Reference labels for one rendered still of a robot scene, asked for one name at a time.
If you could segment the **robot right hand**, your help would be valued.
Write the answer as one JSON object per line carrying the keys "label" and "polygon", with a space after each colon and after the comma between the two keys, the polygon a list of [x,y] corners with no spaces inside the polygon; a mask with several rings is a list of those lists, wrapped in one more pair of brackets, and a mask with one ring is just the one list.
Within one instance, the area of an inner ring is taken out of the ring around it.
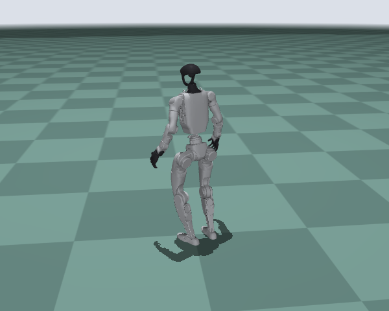
{"label": "robot right hand", "polygon": [[212,148],[215,150],[215,151],[217,151],[218,150],[218,142],[219,142],[219,138],[217,138],[215,141],[212,139],[212,138],[210,138],[208,141],[210,141],[210,140],[212,140],[212,143],[209,145],[209,146],[211,146],[212,144],[213,144],[213,146],[212,146]]}

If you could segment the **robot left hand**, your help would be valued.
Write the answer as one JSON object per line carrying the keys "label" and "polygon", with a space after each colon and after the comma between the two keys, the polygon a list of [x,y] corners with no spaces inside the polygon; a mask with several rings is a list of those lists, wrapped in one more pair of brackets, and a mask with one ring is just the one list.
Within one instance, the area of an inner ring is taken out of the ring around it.
{"label": "robot left hand", "polygon": [[157,153],[157,150],[155,149],[155,151],[154,152],[152,152],[151,154],[151,158],[150,158],[150,162],[152,163],[152,166],[154,167],[154,168],[157,168],[156,167],[156,163],[157,163],[157,161],[158,161],[158,158],[159,158],[159,156],[162,156],[163,155],[163,153],[164,153],[164,151],[161,151],[160,153]]}

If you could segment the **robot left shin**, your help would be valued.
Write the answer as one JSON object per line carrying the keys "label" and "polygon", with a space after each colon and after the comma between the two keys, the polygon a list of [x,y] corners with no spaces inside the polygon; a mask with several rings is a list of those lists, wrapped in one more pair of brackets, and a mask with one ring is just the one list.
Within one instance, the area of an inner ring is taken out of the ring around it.
{"label": "robot left shin", "polygon": [[187,236],[190,239],[195,237],[195,232],[192,224],[191,206],[189,203],[184,204],[183,197],[180,194],[176,194],[174,197],[174,205],[178,216],[183,223]]}

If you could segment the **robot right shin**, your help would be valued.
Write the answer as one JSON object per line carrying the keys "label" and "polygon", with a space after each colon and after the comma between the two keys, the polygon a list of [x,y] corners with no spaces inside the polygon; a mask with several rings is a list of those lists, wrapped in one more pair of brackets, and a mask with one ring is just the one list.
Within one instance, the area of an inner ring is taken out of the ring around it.
{"label": "robot right shin", "polygon": [[211,190],[211,195],[209,198],[202,198],[202,208],[204,215],[206,217],[207,229],[211,233],[211,229],[214,232],[214,223],[213,223],[213,214],[214,214],[214,200],[213,200],[213,190],[211,186],[209,186]]}

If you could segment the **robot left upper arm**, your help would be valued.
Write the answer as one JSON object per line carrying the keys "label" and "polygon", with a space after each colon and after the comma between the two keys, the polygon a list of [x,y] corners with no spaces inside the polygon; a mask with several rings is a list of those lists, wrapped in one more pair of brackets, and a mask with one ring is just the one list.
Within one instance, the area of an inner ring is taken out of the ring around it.
{"label": "robot left upper arm", "polygon": [[178,132],[178,116],[180,107],[183,105],[183,95],[178,95],[169,100],[169,131],[168,133],[175,134]]}

